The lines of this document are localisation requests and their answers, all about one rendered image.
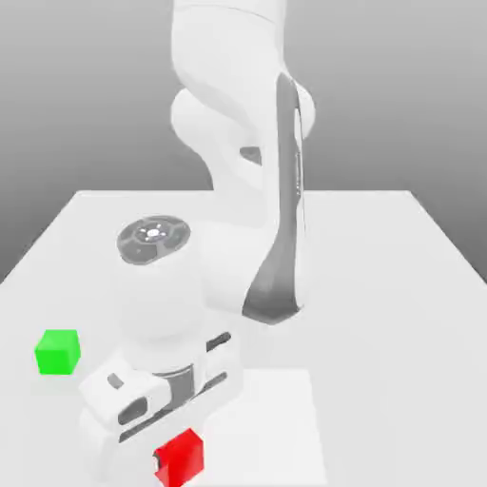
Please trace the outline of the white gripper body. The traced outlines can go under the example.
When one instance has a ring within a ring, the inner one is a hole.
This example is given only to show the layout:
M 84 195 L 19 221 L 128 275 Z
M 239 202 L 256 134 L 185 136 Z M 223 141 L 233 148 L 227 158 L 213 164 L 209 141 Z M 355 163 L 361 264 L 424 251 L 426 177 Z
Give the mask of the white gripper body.
M 80 384 L 80 439 L 97 484 L 144 484 L 154 452 L 205 421 L 239 394 L 242 367 L 230 333 L 159 348 L 116 349 Z

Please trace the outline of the small red cube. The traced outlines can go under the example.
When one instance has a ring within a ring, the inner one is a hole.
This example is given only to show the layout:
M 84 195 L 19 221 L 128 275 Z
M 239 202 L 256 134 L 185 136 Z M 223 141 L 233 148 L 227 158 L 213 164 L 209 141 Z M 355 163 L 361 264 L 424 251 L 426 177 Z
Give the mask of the small red cube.
M 180 435 L 155 449 L 157 466 L 155 477 L 164 487 L 183 487 L 205 468 L 204 441 L 193 430 Z

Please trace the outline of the small green cube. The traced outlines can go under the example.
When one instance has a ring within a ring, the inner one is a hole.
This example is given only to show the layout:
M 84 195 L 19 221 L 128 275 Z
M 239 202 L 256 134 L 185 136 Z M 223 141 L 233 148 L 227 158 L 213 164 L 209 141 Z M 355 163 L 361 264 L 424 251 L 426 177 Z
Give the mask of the small green cube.
M 75 329 L 47 329 L 34 349 L 41 375 L 71 375 L 81 358 L 81 346 Z

